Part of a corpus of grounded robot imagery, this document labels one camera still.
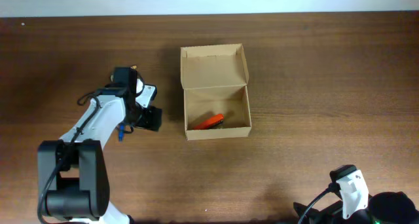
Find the brown cardboard box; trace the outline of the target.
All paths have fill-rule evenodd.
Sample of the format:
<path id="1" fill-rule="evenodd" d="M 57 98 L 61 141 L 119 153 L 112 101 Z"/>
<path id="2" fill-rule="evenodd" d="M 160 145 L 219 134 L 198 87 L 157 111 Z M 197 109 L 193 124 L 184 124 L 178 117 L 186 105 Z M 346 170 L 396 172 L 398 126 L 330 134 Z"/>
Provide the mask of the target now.
<path id="1" fill-rule="evenodd" d="M 249 71 L 243 44 L 180 48 L 180 79 L 187 140 L 249 136 Z M 224 115 L 221 124 L 207 130 L 193 129 L 217 114 Z"/>

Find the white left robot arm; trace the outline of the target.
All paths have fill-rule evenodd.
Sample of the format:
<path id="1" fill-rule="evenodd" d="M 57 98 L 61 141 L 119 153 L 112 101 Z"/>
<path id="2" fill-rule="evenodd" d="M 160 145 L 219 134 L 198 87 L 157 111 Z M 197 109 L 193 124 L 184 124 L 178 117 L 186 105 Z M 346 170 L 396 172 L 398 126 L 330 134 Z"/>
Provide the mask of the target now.
<path id="1" fill-rule="evenodd" d="M 122 138 L 134 129 L 158 131 L 162 110 L 151 103 L 157 87 L 144 83 L 133 67 L 116 67 L 111 82 L 77 100 L 88 109 L 58 140 L 37 150 L 38 204 L 41 223 L 133 223 L 110 201 L 103 148 L 114 130 Z"/>

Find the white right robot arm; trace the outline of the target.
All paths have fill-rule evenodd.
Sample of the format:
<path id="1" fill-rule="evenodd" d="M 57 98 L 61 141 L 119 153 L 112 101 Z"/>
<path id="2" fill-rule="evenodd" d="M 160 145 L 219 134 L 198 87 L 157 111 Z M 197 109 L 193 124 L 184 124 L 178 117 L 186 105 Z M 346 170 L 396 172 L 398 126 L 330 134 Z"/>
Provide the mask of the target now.
<path id="1" fill-rule="evenodd" d="M 361 170 L 353 164 L 329 175 L 330 184 L 308 205 L 293 204 L 298 224 L 418 224 L 418 209 L 404 192 L 370 195 Z"/>

